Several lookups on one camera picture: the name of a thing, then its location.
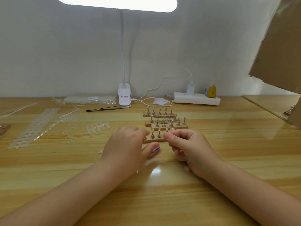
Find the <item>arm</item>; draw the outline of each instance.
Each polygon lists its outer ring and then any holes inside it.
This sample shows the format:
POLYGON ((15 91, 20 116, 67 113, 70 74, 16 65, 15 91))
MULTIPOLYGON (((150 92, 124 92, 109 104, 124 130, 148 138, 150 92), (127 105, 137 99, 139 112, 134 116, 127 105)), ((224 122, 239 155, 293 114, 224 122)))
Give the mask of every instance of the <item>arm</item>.
POLYGON ((106 143, 100 161, 43 196, 0 219, 0 226, 70 226, 144 164, 159 146, 142 151, 145 129, 123 127, 106 143))
POLYGON ((301 201, 258 177, 223 161, 201 133, 165 133, 176 157, 263 226, 301 225, 301 201))

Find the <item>table surface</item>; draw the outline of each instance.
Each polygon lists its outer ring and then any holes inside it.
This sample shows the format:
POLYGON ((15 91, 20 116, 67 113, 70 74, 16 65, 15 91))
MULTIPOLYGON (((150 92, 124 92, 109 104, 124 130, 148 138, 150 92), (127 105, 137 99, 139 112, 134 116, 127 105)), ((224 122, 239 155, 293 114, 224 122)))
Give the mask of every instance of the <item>table surface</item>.
POLYGON ((264 110, 287 120, 288 115, 283 113, 297 104, 300 95, 248 95, 244 97, 264 110))
MULTIPOLYGON (((38 102, 0 119, 12 128, 0 141, 0 216, 24 205, 97 161, 111 133, 122 125, 144 127, 146 106, 86 113, 57 125, 26 148, 7 146, 46 108, 50 98, 0 98, 0 110, 38 102), (103 133, 85 127, 106 120, 103 133), (70 129, 75 121, 75 129, 70 129)), ((52 123, 72 111, 63 106, 52 123)), ((225 160, 301 198, 301 130, 241 97, 222 97, 220 106, 175 104, 190 129, 203 132, 225 160)), ((77 225, 257 225, 247 214, 177 162, 167 143, 160 153, 100 201, 77 225)))

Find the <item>forearm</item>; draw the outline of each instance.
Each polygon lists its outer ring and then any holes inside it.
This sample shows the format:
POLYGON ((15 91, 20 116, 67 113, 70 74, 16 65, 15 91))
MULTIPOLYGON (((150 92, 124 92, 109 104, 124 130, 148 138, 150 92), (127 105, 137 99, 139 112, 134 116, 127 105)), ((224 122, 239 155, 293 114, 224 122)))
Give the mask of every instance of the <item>forearm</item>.
POLYGON ((301 225, 301 201, 225 161, 208 166, 206 180, 263 226, 301 225))
POLYGON ((113 171, 106 162, 98 162, 4 216, 0 219, 0 226, 73 225, 122 181, 118 171, 113 171))

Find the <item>person's left arm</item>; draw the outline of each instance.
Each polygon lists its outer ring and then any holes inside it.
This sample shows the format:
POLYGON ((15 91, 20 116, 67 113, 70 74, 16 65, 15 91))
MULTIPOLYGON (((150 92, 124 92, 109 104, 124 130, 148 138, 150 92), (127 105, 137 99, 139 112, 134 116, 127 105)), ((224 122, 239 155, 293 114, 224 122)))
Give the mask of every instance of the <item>person's left arm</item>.
POLYGON ((134 174, 159 146, 142 142, 149 131, 122 127, 106 143, 102 158, 70 180, 7 214, 0 226, 71 226, 116 186, 134 174))

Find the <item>person's right arm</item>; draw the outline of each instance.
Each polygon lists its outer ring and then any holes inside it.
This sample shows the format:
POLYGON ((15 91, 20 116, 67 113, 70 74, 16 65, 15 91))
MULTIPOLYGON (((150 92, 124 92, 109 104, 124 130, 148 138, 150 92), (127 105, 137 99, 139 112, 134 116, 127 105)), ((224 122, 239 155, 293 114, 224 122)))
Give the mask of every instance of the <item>person's right arm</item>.
POLYGON ((189 129, 164 133, 180 161, 263 226, 300 226, 301 200, 222 160, 203 134, 189 129))

